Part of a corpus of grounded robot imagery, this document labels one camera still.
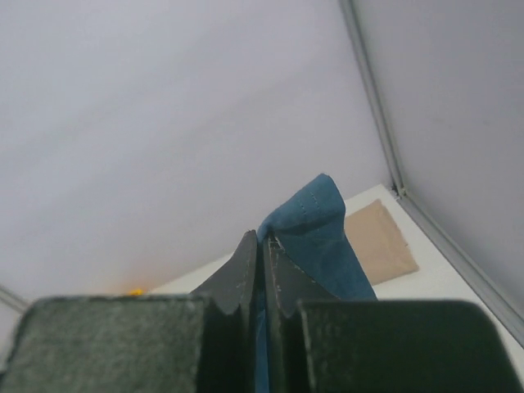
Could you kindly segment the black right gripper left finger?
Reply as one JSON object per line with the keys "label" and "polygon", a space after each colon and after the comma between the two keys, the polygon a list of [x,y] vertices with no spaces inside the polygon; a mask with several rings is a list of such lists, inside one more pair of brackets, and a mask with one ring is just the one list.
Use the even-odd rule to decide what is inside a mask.
{"label": "black right gripper left finger", "polygon": [[2,361],[4,392],[252,392],[257,239],[186,295],[36,301]]}

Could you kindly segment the folded beige t-shirt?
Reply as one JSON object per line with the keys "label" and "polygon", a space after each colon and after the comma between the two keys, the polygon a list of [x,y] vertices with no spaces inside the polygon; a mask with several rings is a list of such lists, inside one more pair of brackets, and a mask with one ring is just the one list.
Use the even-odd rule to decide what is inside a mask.
{"label": "folded beige t-shirt", "polygon": [[373,286],[419,270],[402,232],[380,200],[347,216],[345,232]]}

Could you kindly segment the dark blue t-shirt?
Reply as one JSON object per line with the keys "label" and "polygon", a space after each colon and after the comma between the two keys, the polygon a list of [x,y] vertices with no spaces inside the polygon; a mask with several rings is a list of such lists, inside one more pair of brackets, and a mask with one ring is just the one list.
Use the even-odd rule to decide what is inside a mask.
{"label": "dark blue t-shirt", "polygon": [[344,229],[345,202],[334,182],[319,174],[269,214],[257,241],[273,234],[299,268],[342,300],[377,299]]}

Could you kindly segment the aluminium frame post left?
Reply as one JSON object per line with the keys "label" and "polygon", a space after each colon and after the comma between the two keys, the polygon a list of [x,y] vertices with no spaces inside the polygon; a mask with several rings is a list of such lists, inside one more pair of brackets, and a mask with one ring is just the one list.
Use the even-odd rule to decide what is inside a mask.
{"label": "aluminium frame post left", "polygon": [[3,285],[0,285],[0,299],[4,305],[19,314],[23,314],[29,307],[27,300],[18,296],[15,292]]}

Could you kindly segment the aluminium frame post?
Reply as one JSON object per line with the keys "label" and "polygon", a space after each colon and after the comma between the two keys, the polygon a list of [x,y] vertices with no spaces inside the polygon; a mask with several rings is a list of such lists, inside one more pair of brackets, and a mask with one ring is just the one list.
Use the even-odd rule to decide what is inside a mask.
{"label": "aluminium frame post", "polygon": [[3,285],[0,285],[0,299],[4,305],[19,314],[23,314],[29,307],[27,300],[18,296],[15,292]]}
{"label": "aluminium frame post", "polygon": [[398,185],[523,311],[523,4],[344,1]]}

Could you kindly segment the aluminium frame post right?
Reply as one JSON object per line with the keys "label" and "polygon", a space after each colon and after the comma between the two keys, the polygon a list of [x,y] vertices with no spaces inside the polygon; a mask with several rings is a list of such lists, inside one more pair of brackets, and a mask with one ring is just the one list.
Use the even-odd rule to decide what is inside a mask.
{"label": "aluminium frame post right", "polygon": [[398,185],[523,311],[523,4],[344,1]]}

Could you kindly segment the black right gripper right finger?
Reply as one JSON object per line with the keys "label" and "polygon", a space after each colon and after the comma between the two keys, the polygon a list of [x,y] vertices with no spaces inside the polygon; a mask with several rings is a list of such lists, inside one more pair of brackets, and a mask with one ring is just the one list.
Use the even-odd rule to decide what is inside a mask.
{"label": "black right gripper right finger", "polygon": [[520,392],[496,326],[461,300],[343,301],[264,242],[272,392]]}

